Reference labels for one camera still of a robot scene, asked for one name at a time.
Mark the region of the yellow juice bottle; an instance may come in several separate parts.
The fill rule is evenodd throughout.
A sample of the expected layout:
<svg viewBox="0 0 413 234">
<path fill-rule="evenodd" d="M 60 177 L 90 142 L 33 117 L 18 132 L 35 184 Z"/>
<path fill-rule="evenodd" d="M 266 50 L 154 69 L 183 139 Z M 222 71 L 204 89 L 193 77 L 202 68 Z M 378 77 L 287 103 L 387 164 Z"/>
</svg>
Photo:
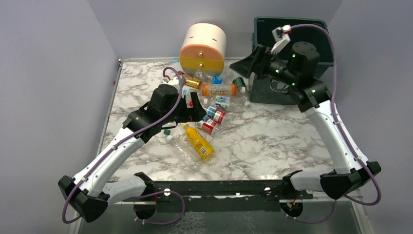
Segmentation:
<svg viewBox="0 0 413 234">
<path fill-rule="evenodd" d="M 185 123 L 183 129 L 189 142 L 202 161 L 209 161 L 215 156 L 214 148 L 194 127 Z"/>
</svg>

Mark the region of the blue red label bottle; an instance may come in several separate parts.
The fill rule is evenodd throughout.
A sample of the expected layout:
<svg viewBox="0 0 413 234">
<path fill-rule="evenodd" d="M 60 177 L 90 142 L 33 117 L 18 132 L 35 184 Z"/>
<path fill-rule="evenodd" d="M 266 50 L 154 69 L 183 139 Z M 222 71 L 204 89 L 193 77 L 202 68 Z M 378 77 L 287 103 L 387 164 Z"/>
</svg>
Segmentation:
<svg viewBox="0 0 413 234">
<path fill-rule="evenodd" d="M 226 122 L 227 119 L 227 113 L 224 112 L 223 110 L 217 109 L 216 107 L 209 106 L 206 110 L 206 116 L 213 121 L 223 124 Z"/>
</svg>

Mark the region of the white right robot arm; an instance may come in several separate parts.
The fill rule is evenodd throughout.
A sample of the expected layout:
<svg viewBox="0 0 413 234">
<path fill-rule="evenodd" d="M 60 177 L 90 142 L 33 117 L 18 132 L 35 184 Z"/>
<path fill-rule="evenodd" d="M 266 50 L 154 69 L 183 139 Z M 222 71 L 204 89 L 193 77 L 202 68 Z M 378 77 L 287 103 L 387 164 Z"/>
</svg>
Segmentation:
<svg viewBox="0 0 413 234">
<path fill-rule="evenodd" d="M 287 192 L 324 192 L 332 199 L 346 196 L 381 172 L 376 161 L 370 161 L 348 136 L 333 97 L 327 86 L 315 76 L 319 53 L 314 45 L 296 42 L 288 61 L 280 60 L 268 47 L 258 45 L 246 58 L 230 69 L 248 78 L 254 74 L 283 82 L 299 110 L 312 122 L 333 162 L 331 172 L 295 171 L 283 177 Z"/>
</svg>

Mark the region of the red label small bottle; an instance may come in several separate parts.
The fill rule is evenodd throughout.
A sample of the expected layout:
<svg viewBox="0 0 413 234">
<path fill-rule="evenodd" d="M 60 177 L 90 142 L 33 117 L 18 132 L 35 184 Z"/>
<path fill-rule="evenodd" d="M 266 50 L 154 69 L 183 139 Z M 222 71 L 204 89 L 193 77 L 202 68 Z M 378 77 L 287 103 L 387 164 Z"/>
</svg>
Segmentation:
<svg viewBox="0 0 413 234">
<path fill-rule="evenodd" d="M 221 131 L 219 123 L 212 119 L 198 121 L 195 123 L 195 126 L 211 136 Z"/>
</svg>

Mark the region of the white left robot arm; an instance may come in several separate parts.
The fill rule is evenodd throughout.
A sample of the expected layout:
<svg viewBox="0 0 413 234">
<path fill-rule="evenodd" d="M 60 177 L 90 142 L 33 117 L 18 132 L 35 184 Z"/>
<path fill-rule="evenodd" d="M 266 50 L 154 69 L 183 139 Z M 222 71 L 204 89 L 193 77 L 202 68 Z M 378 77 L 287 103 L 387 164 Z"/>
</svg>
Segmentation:
<svg viewBox="0 0 413 234">
<path fill-rule="evenodd" d="M 187 105 L 182 91 L 161 84 L 149 102 L 129 113 L 110 144 L 75 176 L 63 176 L 58 186 L 65 198 L 64 208 L 71 206 L 79 218 L 90 223 L 97 220 L 110 204 L 154 192 L 154 182 L 144 173 L 115 183 L 109 179 L 120 166 L 170 122 L 198 122 L 206 115 L 196 92 L 190 93 Z"/>
</svg>

